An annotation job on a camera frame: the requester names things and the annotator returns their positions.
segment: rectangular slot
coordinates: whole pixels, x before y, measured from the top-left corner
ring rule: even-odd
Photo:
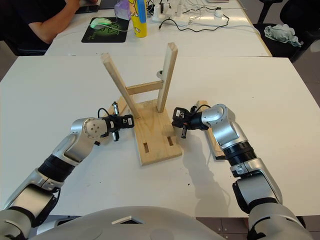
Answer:
[[[172,142],[172,139],[171,139],[170,136],[168,136],[168,142],[169,142],[169,145],[170,145],[170,146],[173,146],[173,145],[174,145],[174,143]]]
[[[148,144],[146,142],[143,143],[144,151],[147,154],[149,152]]]

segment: wooden board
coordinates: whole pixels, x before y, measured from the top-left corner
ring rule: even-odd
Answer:
[[[199,100],[196,102],[196,106],[199,107],[203,104],[206,104],[208,105],[208,102],[207,101],[204,101],[204,100]],[[203,106],[201,107],[199,110],[200,111],[203,111],[206,107]],[[215,139],[214,137],[214,134],[212,132],[212,129],[209,128],[208,130],[204,131],[205,132],[205,135],[208,139],[208,142],[209,142],[209,145],[210,145],[210,149],[211,149],[211,152],[212,152],[212,155],[214,156],[214,159],[216,161],[224,161],[225,160],[225,154],[224,152],[221,150],[219,144],[217,143],[217,140]]]
[[[166,108],[158,113],[157,99],[136,103],[140,118],[134,132],[141,165],[153,164],[182,155]]]
[[[151,82],[142,83],[134,86],[127,86],[126,90],[128,91],[129,95],[141,94],[145,92],[162,89],[163,84],[164,84],[164,81],[162,80],[151,81]]]

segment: wooden leg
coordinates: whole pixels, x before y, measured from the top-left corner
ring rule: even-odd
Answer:
[[[202,104],[206,104],[208,105],[208,102],[207,101],[197,101],[196,102],[196,106],[197,107],[200,107]],[[202,108],[200,108],[199,110],[200,111],[203,111],[205,109],[205,106],[203,106]],[[215,157],[215,160],[217,161],[223,161],[226,159],[225,157],[225,154],[224,152],[221,150],[220,146],[218,145],[217,143],[217,140],[215,139],[214,137],[214,134],[212,132],[212,129],[209,128],[208,130],[205,131],[205,134],[208,138],[208,141],[209,141],[209,145],[210,145],[210,148],[211,148],[211,151],[212,151],[212,154],[214,155]]]
[[[158,100],[157,100],[157,110],[159,113],[162,113],[165,109],[168,91],[171,83],[171,77],[174,72],[175,63],[177,59],[178,48],[174,42],[168,43],[166,49],[164,64],[162,69],[162,80],[163,87],[159,90]]]
[[[119,89],[120,93],[122,94],[123,98],[125,99],[126,103],[128,104],[129,108],[132,111],[132,114],[135,118],[140,118],[139,112],[137,110],[136,104],[132,97],[129,95],[126,85],[116,68],[114,62],[111,59],[111,56],[109,53],[104,53],[101,56],[102,63],[105,67],[105,69],[109,72],[112,80],[114,81],[115,85]]]

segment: white table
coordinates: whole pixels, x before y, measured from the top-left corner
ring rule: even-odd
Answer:
[[[229,3],[215,3],[214,6],[221,6],[222,8],[241,7],[237,0],[230,0]],[[224,9],[224,13],[230,17],[229,27],[236,25],[252,26],[242,9]],[[46,55],[93,56],[109,52],[113,56],[163,56],[163,49],[169,42],[176,43],[180,56],[269,57],[271,55],[260,36],[250,27],[223,28],[214,32],[195,33],[178,31],[175,26],[167,24],[159,29],[160,24],[152,22],[150,18],[147,19],[147,37],[137,38],[133,31],[129,31],[124,43],[81,42],[92,18],[114,16],[113,9],[76,15],[69,27],[56,37]],[[194,25],[191,27],[194,29],[214,28]],[[128,29],[132,28],[132,22],[130,22]]]
[[[164,59],[113,60],[129,86],[154,81]],[[2,204],[74,120],[96,117],[99,107],[108,108],[120,96],[98,56],[19,57],[0,89]],[[153,91],[135,100],[157,96]],[[298,216],[320,215],[320,109],[288,59],[178,56],[166,103],[170,117],[175,107],[190,108],[197,100],[234,111],[284,204]],[[119,142],[110,137],[95,146],[67,178],[52,214],[161,206],[196,217],[245,216],[229,164],[213,161],[205,133],[189,131],[179,142],[181,157],[141,167],[133,129],[122,130]]]

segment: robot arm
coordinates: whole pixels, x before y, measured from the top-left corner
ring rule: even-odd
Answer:
[[[282,205],[278,185],[235,122],[235,114],[223,104],[198,112],[200,108],[175,108],[172,125],[183,128],[182,138],[187,130],[212,128],[233,176],[239,178],[232,188],[239,207],[249,214],[248,239],[312,239],[295,215]]]
[[[65,179],[85,159],[100,138],[116,134],[119,129],[134,127],[132,115],[108,115],[76,120],[68,136],[53,150],[10,196],[0,211],[0,239],[27,238],[31,227],[41,225],[56,206]]]

